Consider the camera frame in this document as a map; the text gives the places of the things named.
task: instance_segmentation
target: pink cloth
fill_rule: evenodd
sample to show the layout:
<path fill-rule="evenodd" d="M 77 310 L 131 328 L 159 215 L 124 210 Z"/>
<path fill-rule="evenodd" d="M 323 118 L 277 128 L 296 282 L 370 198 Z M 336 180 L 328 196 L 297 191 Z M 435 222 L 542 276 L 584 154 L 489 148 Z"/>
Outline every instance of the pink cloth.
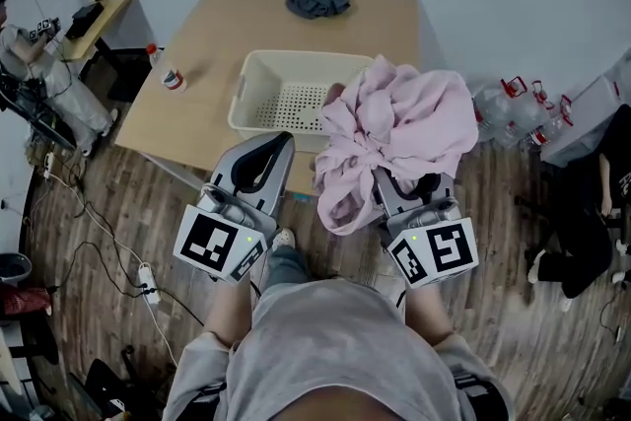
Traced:
<path fill-rule="evenodd" d="M 330 141 L 315 158 L 317 213 L 339 236 L 382 215 L 373 197 L 377 166 L 411 189 L 425 174 L 456 176 L 477 141 L 471 94 L 457 72 L 420 74 L 381 55 L 320 116 Z"/>

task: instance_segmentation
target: white plastic basket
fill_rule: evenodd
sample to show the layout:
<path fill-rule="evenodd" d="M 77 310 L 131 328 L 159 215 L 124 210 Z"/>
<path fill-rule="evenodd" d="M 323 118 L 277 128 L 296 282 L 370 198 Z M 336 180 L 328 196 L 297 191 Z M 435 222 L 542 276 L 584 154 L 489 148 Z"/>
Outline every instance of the white plastic basket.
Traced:
<path fill-rule="evenodd" d="M 350 84 L 372 63 L 373 58 L 352 54 L 253 51 L 241 70 L 228 123 L 244 139 L 286 130 L 294 135 L 296 150 L 319 153 L 328 140 L 318 119 L 328 89 Z"/>

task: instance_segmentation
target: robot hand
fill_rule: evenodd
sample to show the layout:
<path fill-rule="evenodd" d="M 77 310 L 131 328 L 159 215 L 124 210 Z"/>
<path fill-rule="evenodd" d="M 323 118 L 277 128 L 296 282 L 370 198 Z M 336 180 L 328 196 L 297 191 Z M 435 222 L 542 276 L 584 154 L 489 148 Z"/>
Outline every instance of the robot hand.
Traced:
<path fill-rule="evenodd" d="M 460 216 L 451 177 L 425 175 L 411 193 L 404 193 L 386 169 L 376 168 L 373 175 L 375 198 L 384 208 L 378 225 L 382 246 L 412 288 L 441 282 L 479 263 L 471 220 Z"/>
<path fill-rule="evenodd" d="M 259 135 L 228 150 L 199 201 L 184 213 L 174 256 L 237 284 L 267 251 L 295 153 L 288 132 Z"/>

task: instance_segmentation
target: shoe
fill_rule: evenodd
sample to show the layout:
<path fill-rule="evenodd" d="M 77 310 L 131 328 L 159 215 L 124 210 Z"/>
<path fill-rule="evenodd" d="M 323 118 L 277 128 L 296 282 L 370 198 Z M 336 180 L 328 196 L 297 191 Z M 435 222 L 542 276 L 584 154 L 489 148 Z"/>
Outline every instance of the shoe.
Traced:
<path fill-rule="evenodd" d="M 276 234 L 276 237 L 272 241 L 272 252 L 278 249 L 280 246 L 289 246 L 296 248 L 296 237 L 294 233 L 288 228 L 283 228 Z"/>
<path fill-rule="evenodd" d="M 611 276 L 611 282 L 613 284 L 618 284 L 624 281 L 624 277 L 626 276 L 626 272 L 616 272 Z"/>
<path fill-rule="evenodd" d="M 559 304 L 561 313 L 566 313 L 572 307 L 572 299 L 567 298 L 565 295 L 561 295 L 561 303 Z"/>
<path fill-rule="evenodd" d="M 532 263 L 532 267 L 528 271 L 528 282 L 530 284 L 536 284 L 539 282 L 539 262 L 541 261 L 541 257 L 545 254 L 545 249 L 542 249 L 539 254 L 534 258 L 534 262 Z"/>
<path fill-rule="evenodd" d="M 111 131 L 111 128 L 116 124 L 116 120 L 118 119 L 118 109 L 114 108 L 109 112 L 109 115 L 111 116 L 111 125 L 106 128 L 103 132 L 101 132 L 101 136 L 102 137 L 107 137 L 109 135 L 109 132 Z"/>
<path fill-rule="evenodd" d="M 629 245 L 624 244 L 620 239 L 616 239 L 616 241 L 615 241 L 615 248 L 620 253 L 620 256 L 626 256 L 628 247 L 629 247 Z"/>

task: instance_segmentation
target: power strip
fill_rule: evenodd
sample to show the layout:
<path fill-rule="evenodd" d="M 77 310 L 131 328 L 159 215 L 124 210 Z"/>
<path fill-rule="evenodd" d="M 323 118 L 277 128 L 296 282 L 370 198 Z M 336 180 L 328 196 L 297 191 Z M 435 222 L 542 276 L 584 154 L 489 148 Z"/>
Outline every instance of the power strip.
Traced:
<path fill-rule="evenodd" d="M 151 266 L 147 263 L 140 265 L 138 268 L 138 277 L 145 291 L 150 290 L 150 293 L 145 295 L 147 302 L 153 305 L 159 304 L 162 298 L 160 297 L 160 292 L 156 285 L 156 279 L 154 279 L 154 273 L 151 271 Z"/>
<path fill-rule="evenodd" d="M 43 177 L 44 179 L 50 179 L 50 175 L 53 174 L 55 167 L 55 156 L 52 151 L 46 154 L 46 158 L 43 161 Z"/>

